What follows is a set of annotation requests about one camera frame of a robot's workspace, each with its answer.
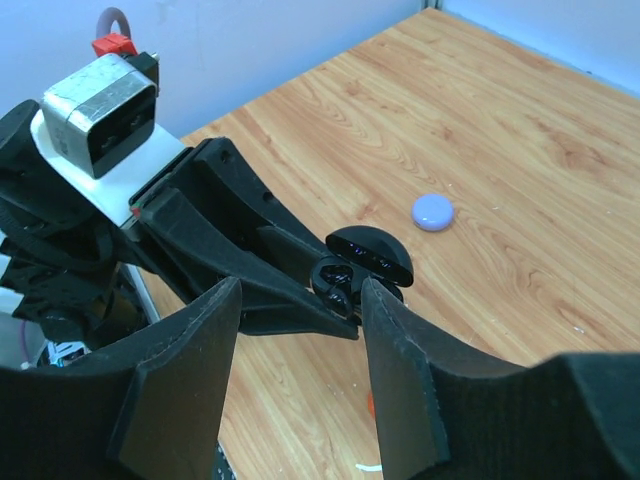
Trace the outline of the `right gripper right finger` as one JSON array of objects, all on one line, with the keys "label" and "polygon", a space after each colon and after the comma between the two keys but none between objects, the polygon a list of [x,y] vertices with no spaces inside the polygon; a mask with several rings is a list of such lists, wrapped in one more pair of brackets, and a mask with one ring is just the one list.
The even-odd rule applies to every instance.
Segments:
[{"label": "right gripper right finger", "polygon": [[561,353],[522,367],[363,286],[387,479],[635,479],[639,357]]}]

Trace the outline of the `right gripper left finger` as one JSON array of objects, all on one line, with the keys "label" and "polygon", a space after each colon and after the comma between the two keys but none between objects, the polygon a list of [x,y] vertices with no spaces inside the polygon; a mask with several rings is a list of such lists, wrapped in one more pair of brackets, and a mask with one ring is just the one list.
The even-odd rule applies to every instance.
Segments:
[{"label": "right gripper left finger", "polygon": [[1,371],[5,479],[211,479],[242,306],[228,278],[65,367]]}]

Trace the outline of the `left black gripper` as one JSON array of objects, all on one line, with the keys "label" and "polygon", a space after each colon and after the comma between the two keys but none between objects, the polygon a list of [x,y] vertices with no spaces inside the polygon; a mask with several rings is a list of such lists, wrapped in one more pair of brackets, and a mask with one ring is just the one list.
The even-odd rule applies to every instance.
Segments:
[{"label": "left black gripper", "polygon": [[234,277],[242,285],[243,334],[359,338],[355,322],[260,259],[274,263],[282,249],[317,260],[328,250],[229,138],[195,147],[144,144],[100,184],[110,211],[125,217],[119,225],[132,257],[184,303]]}]

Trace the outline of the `black earbud case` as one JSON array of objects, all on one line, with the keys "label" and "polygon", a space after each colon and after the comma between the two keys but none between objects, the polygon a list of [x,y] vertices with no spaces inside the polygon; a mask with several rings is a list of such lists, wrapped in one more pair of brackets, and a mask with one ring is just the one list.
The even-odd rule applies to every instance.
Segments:
[{"label": "black earbud case", "polygon": [[322,302],[330,288],[342,289],[353,306],[353,315],[345,319],[360,321],[365,279],[377,280],[399,300],[404,299],[401,290],[414,283],[409,252],[385,230],[366,225],[343,227],[327,235],[325,244],[328,254],[313,267],[311,287]]}]

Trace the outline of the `purple earbud case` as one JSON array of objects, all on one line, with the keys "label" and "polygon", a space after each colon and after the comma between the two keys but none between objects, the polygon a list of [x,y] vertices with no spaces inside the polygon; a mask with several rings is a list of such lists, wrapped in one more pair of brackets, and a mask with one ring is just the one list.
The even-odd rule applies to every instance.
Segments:
[{"label": "purple earbud case", "polygon": [[414,224],[424,231],[438,232],[448,228],[453,222],[455,209],[452,202],[439,194],[426,194],[412,205],[411,217]]}]

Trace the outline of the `orange earbud case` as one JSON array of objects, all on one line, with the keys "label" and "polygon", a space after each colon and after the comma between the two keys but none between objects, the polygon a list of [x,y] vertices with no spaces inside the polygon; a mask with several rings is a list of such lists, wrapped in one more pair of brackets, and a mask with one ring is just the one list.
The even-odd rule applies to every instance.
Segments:
[{"label": "orange earbud case", "polygon": [[367,408],[371,418],[375,420],[376,414],[372,390],[369,390],[369,392],[367,393]]}]

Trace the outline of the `black earbud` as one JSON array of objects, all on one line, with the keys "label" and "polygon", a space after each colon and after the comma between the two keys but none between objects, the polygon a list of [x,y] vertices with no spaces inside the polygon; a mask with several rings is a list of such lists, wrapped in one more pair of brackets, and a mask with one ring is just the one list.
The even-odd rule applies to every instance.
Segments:
[{"label": "black earbud", "polygon": [[337,315],[349,318],[353,315],[353,306],[349,296],[339,287],[330,288],[323,297],[324,304]]}]

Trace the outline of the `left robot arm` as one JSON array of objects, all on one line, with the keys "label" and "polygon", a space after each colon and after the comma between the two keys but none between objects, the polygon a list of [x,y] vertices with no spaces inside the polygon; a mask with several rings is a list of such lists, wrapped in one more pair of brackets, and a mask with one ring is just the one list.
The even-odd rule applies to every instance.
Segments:
[{"label": "left robot arm", "polygon": [[49,338],[97,349],[141,327],[116,286],[122,263],[158,275],[185,303],[237,278],[247,335],[357,338],[351,306],[311,289],[325,245],[230,139],[181,146],[151,178],[135,175],[116,222],[44,159],[31,132],[38,110],[26,100],[1,120],[1,228],[12,258],[1,283],[22,295],[18,314]]}]

